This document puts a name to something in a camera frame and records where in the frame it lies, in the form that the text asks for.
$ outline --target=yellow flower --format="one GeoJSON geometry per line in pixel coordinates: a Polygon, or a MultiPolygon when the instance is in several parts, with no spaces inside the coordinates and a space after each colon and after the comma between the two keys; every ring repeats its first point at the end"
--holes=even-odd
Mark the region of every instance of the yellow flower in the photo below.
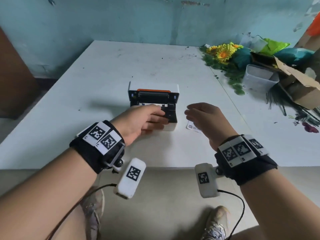
{"type": "Polygon", "coordinates": [[[241,48],[243,48],[243,45],[240,45],[240,44],[234,44],[234,43],[232,43],[232,42],[230,42],[230,44],[231,44],[234,48],[236,48],[236,49],[241,49],[241,48]]]}
{"type": "Polygon", "coordinates": [[[230,44],[222,44],[217,48],[216,59],[219,62],[226,62],[236,50],[237,49],[230,44]]]}
{"type": "Polygon", "coordinates": [[[217,48],[218,48],[217,46],[211,46],[211,47],[207,48],[206,52],[210,55],[215,55],[217,48]]]}

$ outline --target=sneaker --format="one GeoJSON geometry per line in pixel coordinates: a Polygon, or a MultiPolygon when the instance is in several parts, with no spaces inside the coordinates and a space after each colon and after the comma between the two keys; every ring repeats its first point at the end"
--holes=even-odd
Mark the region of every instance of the sneaker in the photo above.
{"type": "Polygon", "coordinates": [[[210,212],[201,240],[225,240],[229,230],[228,209],[218,206],[210,212]]]}
{"type": "MultiPolygon", "coordinates": [[[[92,192],[96,188],[92,187],[88,193],[92,192]]],[[[88,240],[97,240],[100,238],[100,221],[104,211],[104,193],[103,190],[97,192],[85,198],[80,203],[86,219],[86,236],[88,240]]]]}

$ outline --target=right hand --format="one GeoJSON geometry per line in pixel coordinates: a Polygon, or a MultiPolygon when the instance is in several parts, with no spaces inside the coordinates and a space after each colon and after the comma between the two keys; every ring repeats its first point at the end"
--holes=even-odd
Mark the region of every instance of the right hand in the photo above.
{"type": "Polygon", "coordinates": [[[238,135],[218,107],[207,103],[196,103],[188,105],[187,108],[184,112],[186,119],[192,121],[208,137],[210,146],[215,151],[223,141],[238,135]]]}

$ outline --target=clear plastic container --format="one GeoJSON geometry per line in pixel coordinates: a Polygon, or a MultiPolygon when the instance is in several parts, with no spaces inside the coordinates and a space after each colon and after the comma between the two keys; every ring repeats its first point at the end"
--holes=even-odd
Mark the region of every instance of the clear plastic container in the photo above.
{"type": "Polygon", "coordinates": [[[242,80],[244,89],[267,93],[270,88],[279,82],[278,73],[257,65],[247,65],[242,80]]]}

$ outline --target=left hand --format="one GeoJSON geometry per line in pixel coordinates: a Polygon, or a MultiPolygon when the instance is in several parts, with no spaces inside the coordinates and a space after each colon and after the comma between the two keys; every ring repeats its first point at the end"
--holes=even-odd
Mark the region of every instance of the left hand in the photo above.
{"type": "Polygon", "coordinates": [[[126,146],[130,145],[141,134],[153,130],[162,130],[168,124],[161,106],[154,104],[133,106],[110,121],[122,135],[126,146]]]}

